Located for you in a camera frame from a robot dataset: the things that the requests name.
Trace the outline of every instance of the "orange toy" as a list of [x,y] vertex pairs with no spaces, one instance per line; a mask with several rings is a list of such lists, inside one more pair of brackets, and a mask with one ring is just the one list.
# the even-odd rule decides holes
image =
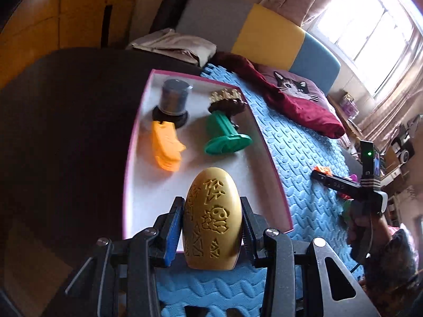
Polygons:
[[176,137],[175,124],[153,121],[153,152],[160,168],[178,171],[181,165],[181,151],[186,149]]
[[314,170],[317,170],[323,174],[332,176],[332,170],[329,167],[315,166]]

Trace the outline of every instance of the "folded blanket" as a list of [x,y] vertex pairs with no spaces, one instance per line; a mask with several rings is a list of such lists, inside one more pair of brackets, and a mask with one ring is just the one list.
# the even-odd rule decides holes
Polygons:
[[282,89],[267,82],[248,59],[217,52],[211,63],[221,65],[255,85],[270,106],[301,126],[335,139],[345,133],[342,123],[331,112],[311,100],[285,94]]

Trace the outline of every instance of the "window frame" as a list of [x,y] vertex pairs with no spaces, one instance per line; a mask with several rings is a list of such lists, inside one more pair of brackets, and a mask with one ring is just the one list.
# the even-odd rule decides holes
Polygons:
[[[399,2],[401,8],[405,12],[407,18],[409,19],[409,21],[410,21],[410,23],[412,25],[411,33],[413,34],[413,32],[415,31],[415,28],[416,28],[416,24],[413,21],[413,18],[411,17],[411,15],[404,8],[403,4],[399,0],[397,0],[397,1]],[[321,13],[321,15],[319,15],[316,19],[314,19],[310,23],[310,25],[308,26],[308,28],[306,29],[306,31],[308,33],[310,33],[315,38],[317,38],[318,40],[320,40],[333,54],[335,54],[335,56],[339,57],[339,59],[341,61],[343,61],[350,68],[350,70],[360,80],[360,82],[362,83],[362,85],[366,88],[366,90],[369,92],[370,96],[372,96],[372,97],[376,97],[381,92],[381,90],[383,89],[383,86],[385,85],[385,83],[389,80],[389,78],[392,76],[392,73],[399,66],[399,64],[401,63],[402,59],[405,57],[405,55],[407,54],[407,52],[410,50],[410,41],[412,39],[412,35],[410,37],[410,40],[407,40],[405,37],[403,38],[404,39],[404,42],[405,42],[405,46],[404,46],[404,49],[401,52],[401,55],[399,56],[398,60],[395,62],[394,66],[392,67],[392,69],[390,70],[390,72],[388,73],[388,75],[386,76],[386,78],[382,81],[382,83],[380,84],[380,86],[375,90],[375,92],[373,93],[372,91],[370,91],[369,88],[367,88],[366,85],[364,84],[363,74],[360,72],[360,70],[355,65],[354,60],[356,60],[358,58],[358,56],[360,55],[360,53],[363,51],[363,49],[365,48],[365,46],[369,42],[369,39],[371,38],[371,36],[373,35],[373,33],[376,30],[377,26],[379,25],[380,21],[382,20],[382,17],[385,15],[385,13],[389,13],[388,8],[386,8],[386,6],[383,4],[383,2],[381,0],[378,0],[378,2],[381,4],[381,6],[382,6],[382,8],[384,10],[383,10],[383,12],[382,12],[382,14],[381,14],[378,22],[376,23],[375,27],[373,28],[373,31],[369,34],[369,36],[367,37],[365,43],[363,44],[363,46],[361,47],[360,51],[357,53],[357,55],[355,56],[354,59],[351,59],[350,57],[348,57],[344,53],[344,51],[337,45],[338,41],[341,39],[341,37],[342,37],[342,35],[344,33],[341,33],[341,35],[338,37],[337,41],[335,43],[333,43],[333,42],[331,42],[329,40],[328,37],[326,37],[326,35],[324,35],[322,32],[319,31],[317,25],[320,22],[320,20],[323,18],[323,16],[325,15],[326,11],[324,11],[323,13]]]

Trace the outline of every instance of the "metal bolt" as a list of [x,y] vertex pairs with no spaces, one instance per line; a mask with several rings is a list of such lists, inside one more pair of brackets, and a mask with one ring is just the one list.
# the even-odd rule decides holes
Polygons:
[[104,247],[105,245],[109,244],[109,239],[105,237],[101,237],[97,240],[96,243],[99,247]]
[[155,228],[146,228],[143,232],[149,236],[154,236],[157,234],[157,230]]
[[266,235],[270,237],[278,236],[279,230],[275,228],[268,228],[266,229]]
[[320,237],[315,238],[313,240],[313,242],[314,242],[315,246],[320,247],[320,248],[322,248],[326,245],[326,241],[323,238],[320,238]]

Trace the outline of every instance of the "textured mat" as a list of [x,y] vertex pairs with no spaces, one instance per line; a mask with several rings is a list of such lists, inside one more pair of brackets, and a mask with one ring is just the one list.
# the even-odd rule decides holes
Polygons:
[[[264,99],[237,75],[223,67],[208,64],[203,77],[238,86],[244,92],[254,117],[267,142],[282,181],[291,212],[295,240],[324,238],[347,268],[356,262],[350,257],[346,230],[339,225],[342,206],[336,193],[312,182],[315,165],[329,166],[339,176],[348,175],[341,148],[333,139],[299,126],[269,108]],[[362,267],[354,272],[362,275]],[[263,300],[266,270],[251,267],[241,256],[233,271],[207,272],[190,270],[182,260],[157,272],[159,298],[166,307],[163,316],[184,316],[185,305],[209,307],[210,316],[225,316],[226,309],[236,307],[244,317],[259,316]],[[297,299],[302,297],[301,270],[296,269]]]

